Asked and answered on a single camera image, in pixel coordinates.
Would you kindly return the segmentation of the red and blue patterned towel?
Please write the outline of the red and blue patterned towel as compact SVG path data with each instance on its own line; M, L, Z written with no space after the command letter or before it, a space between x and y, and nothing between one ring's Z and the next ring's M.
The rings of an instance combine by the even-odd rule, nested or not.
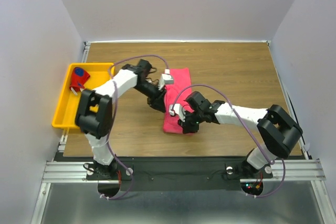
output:
M89 80L90 74L83 68L75 67L70 78L69 89L74 95L85 89L85 83Z

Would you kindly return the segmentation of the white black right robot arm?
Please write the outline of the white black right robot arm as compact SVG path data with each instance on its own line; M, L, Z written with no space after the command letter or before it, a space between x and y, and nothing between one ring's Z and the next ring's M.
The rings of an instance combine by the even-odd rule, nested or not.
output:
M232 105L228 101L209 102L200 92L192 92L185 102L190 111L181 104L169 107L171 116L178 116L178 124L184 134L196 133L201 123L231 124L242 126L252 136L258 131L263 143L256 143L242 163L244 175L253 177L276 158L286 159L303 135L299 124L279 105L267 109L254 109Z

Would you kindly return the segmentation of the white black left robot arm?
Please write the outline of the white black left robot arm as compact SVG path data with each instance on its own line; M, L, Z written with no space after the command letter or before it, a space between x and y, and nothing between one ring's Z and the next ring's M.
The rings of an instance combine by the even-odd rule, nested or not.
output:
M117 173L118 163L109 144L109 134L115 122L118 99L124 93L135 89L147 97L152 109L166 111L166 85L173 84L174 80L166 68L158 82L153 82L148 76L155 71L147 60L140 59L137 65L124 65L101 86L82 91L75 124L87 138L93 153L93 165L84 166L88 174L110 179Z

